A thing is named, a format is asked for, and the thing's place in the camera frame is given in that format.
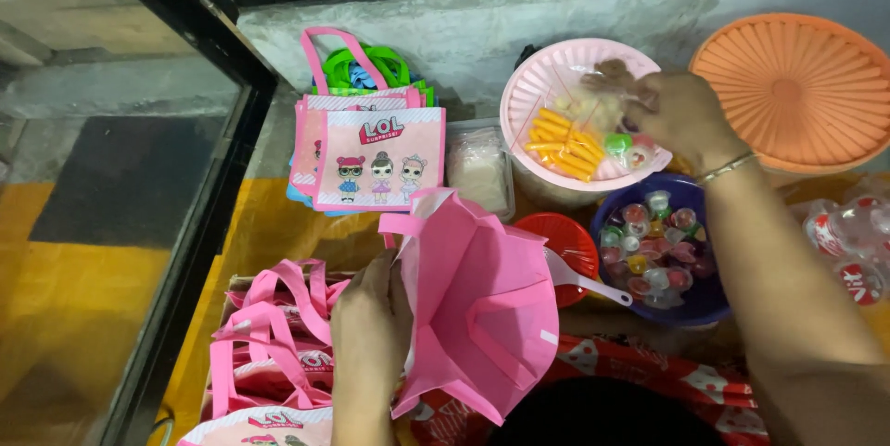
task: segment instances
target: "human arm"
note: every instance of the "human arm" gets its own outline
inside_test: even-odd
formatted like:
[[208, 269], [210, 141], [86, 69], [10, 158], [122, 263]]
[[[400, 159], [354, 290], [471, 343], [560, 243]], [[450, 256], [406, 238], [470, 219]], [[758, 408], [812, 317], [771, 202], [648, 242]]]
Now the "human arm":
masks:
[[[647, 76], [637, 91], [648, 107], [632, 102], [630, 118], [697, 174], [749, 150], [700, 77]], [[709, 181], [705, 199], [721, 281], [764, 391], [807, 445], [836, 444], [836, 433], [871, 444], [854, 425], [865, 417], [873, 418], [872, 431], [890, 427], [881, 418], [890, 413], [890, 384], [886, 356], [855, 303], [757, 162]]]
[[331, 315], [333, 446], [391, 446], [390, 400], [410, 346], [413, 317], [396, 250], [356, 274]]

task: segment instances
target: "hand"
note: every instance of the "hand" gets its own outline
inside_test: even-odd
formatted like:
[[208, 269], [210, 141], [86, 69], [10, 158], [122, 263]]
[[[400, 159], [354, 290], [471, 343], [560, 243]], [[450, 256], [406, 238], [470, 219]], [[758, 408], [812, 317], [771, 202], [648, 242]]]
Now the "hand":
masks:
[[388, 249], [343, 290], [331, 314], [334, 403], [389, 410], [411, 344], [414, 317], [397, 250]]
[[625, 114], [656, 143], [688, 159], [698, 174], [750, 150], [726, 121], [717, 93], [699, 76], [651, 74], [631, 91], [642, 102], [626, 102]]

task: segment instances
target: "blue plastic bowl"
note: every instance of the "blue plastic bowl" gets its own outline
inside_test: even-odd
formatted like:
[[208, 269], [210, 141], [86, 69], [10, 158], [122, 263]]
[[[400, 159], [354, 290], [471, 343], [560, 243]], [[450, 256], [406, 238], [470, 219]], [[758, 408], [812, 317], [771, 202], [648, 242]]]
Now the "blue plastic bowl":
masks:
[[[673, 209], [692, 208], [707, 230], [704, 190], [695, 185], [692, 178], [668, 173], [653, 173], [634, 185], [612, 192], [600, 205], [594, 221], [590, 224], [591, 235], [598, 239], [600, 229], [603, 228], [614, 210], [623, 208], [630, 203], [642, 203], [645, 201], [645, 195], [655, 190], [670, 192], [670, 204]], [[609, 272], [602, 262], [600, 263], [600, 277], [607, 285], [614, 286]], [[683, 293], [683, 299], [686, 304], [666, 311], [647, 307], [640, 301], [634, 301], [630, 309], [644, 318], [668, 326], [701, 326], [718, 321], [730, 313], [729, 302], [726, 300], [718, 274], [704, 280], [696, 278], [693, 287]]]

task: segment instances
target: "red plastic bowl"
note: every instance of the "red plastic bowl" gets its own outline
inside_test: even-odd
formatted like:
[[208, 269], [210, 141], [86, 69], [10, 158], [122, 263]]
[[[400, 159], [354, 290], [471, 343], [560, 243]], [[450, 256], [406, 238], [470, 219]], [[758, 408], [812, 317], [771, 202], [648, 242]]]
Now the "red plastic bowl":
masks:
[[[547, 238], [546, 247], [560, 255], [572, 270], [596, 281], [600, 257], [593, 237], [573, 219], [559, 213], [535, 213], [514, 224], [518, 229]], [[556, 287], [556, 306], [568, 307], [578, 303], [587, 290], [563, 285]]]

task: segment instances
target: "cartoon doll print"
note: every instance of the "cartoon doll print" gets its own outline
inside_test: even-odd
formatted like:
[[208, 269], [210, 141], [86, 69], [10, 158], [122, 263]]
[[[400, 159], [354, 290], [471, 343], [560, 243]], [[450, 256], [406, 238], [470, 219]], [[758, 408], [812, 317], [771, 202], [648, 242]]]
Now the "cartoon doll print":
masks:
[[401, 186], [401, 192], [405, 196], [405, 203], [408, 204], [411, 202], [411, 194], [420, 189], [420, 182], [417, 180], [420, 178], [420, 175], [424, 174], [426, 159], [422, 160], [420, 156], [415, 154], [414, 156], [405, 157], [401, 162], [402, 167], [399, 178], [405, 182], [405, 185]]
[[337, 176], [343, 179], [338, 187], [341, 201], [355, 201], [355, 193], [361, 189], [356, 179], [362, 176], [364, 163], [365, 156], [337, 158]]
[[[321, 140], [315, 141], [315, 160], [321, 159]], [[317, 172], [318, 167], [312, 168], [313, 171]]]
[[371, 192], [374, 193], [374, 204], [386, 204], [386, 196], [393, 191], [389, 181], [393, 171], [393, 160], [385, 152], [378, 152], [376, 159], [371, 162], [371, 176], [374, 177]]
[[278, 442], [270, 433], [265, 435], [251, 435], [250, 437], [242, 439], [241, 442], [249, 442], [254, 446], [278, 446]]
[[305, 442], [301, 441], [299, 437], [290, 434], [284, 436], [284, 444], [287, 446], [308, 446]]

